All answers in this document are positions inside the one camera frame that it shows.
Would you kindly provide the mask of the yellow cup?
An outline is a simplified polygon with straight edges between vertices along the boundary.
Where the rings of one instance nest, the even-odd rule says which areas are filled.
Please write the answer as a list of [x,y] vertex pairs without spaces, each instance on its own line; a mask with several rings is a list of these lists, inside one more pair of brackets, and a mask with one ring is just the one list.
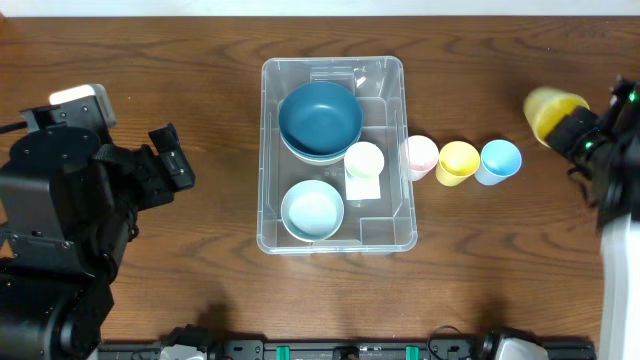
[[457,186],[478,170],[480,162],[480,153],[470,143],[447,143],[439,153],[436,179],[444,186]]
[[577,107],[590,108],[587,101],[580,95],[541,86],[527,95],[523,111],[535,138],[548,147],[545,141],[546,136]]

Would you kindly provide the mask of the light blue bowl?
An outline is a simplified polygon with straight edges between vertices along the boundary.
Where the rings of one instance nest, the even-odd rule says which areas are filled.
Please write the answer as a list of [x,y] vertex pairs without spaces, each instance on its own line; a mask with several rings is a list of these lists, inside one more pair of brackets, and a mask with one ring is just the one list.
[[340,193],[319,180],[305,180],[292,186],[282,199],[280,211],[288,233],[310,243],[333,236],[345,216]]

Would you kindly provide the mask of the dark blue bowl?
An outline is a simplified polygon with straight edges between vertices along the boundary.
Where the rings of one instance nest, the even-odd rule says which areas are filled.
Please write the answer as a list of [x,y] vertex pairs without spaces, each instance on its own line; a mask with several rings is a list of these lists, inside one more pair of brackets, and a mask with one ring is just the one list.
[[299,136],[280,133],[280,138],[296,155],[310,159],[329,159],[342,156],[351,145],[360,140],[361,135],[362,132],[305,132]]
[[355,95],[333,82],[306,83],[285,97],[279,109],[280,133],[362,132],[364,112]]

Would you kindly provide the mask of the cream white cup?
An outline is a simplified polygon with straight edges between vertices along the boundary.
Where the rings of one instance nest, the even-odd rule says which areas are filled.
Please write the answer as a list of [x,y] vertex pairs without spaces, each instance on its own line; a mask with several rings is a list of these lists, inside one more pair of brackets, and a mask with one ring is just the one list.
[[381,149],[371,142],[357,142],[351,145],[343,158],[347,172],[358,178],[380,175],[385,159]]

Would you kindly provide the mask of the cream bowl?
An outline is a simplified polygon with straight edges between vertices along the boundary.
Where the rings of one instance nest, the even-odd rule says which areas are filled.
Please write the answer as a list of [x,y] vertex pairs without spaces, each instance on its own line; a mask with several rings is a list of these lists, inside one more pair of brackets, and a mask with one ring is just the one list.
[[333,156],[333,157],[329,157],[329,158],[312,158],[308,155],[303,155],[301,153],[299,153],[298,151],[296,151],[293,147],[291,147],[289,144],[284,143],[284,145],[287,147],[287,149],[299,160],[301,160],[302,162],[306,163],[306,164],[310,164],[310,165],[314,165],[314,166],[328,166],[331,164],[335,164],[339,161],[341,161],[344,157],[345,157],[345,152],[343,152],[342,154]]

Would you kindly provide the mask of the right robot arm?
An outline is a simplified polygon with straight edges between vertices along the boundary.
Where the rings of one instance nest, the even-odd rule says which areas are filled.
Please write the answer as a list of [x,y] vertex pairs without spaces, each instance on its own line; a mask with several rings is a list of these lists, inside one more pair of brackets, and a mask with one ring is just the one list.
[[639,82],[618,78],[601,115],[579,106],[545,138],[572,173],[590,182],[585,199],[597,209],[604,300],[600,359],[639,357]]

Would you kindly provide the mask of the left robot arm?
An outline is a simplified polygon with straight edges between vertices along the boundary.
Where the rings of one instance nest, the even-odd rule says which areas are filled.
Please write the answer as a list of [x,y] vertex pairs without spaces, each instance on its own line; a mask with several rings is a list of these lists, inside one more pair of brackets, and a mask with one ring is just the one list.
[[173,125],[121,148],[80,127],[28,134],[1,169],[1,356],[85,359],[101,340],[139,212],[173,201],[195,174]]

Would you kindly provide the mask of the clear plastic storage container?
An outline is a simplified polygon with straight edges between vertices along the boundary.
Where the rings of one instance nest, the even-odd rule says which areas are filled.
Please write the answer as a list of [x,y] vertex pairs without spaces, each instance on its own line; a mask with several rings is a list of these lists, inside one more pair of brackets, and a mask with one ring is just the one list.
[[[282,101],[299,86],[329,81],[351,91],[364,112],[361,138],[378,146],[385,159],[379,177],[381,198],[349,201],[343,161],[306,164],[280,138]],[[261,124],[257,244],[268,254],[386,254],[408,251],[418,239],[413,186],[408,167],[408,126],[404,67],[393,56],[272,58],[261,75]],[[327,240],[303,242],[288,233],[280,205],[286,192],[305,180],[333,186],[344,201],[339,230]]]

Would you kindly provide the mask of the white label in container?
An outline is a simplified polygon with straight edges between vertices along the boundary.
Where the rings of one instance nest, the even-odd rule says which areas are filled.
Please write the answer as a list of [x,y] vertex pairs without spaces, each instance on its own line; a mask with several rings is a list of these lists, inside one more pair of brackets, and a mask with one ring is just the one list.
[[349,201],[376,200],[381,198],[379,177],[361,178],[345,173],[345,195]]

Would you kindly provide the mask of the light blue cup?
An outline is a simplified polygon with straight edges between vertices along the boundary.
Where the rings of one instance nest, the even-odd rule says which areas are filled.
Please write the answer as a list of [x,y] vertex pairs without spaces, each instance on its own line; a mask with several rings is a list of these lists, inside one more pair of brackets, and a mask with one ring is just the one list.
[[515,175],[522,166],[519,148],[503,139],[488,142],[480,152],[480,167],[474,174],[485,186],[496,185]]

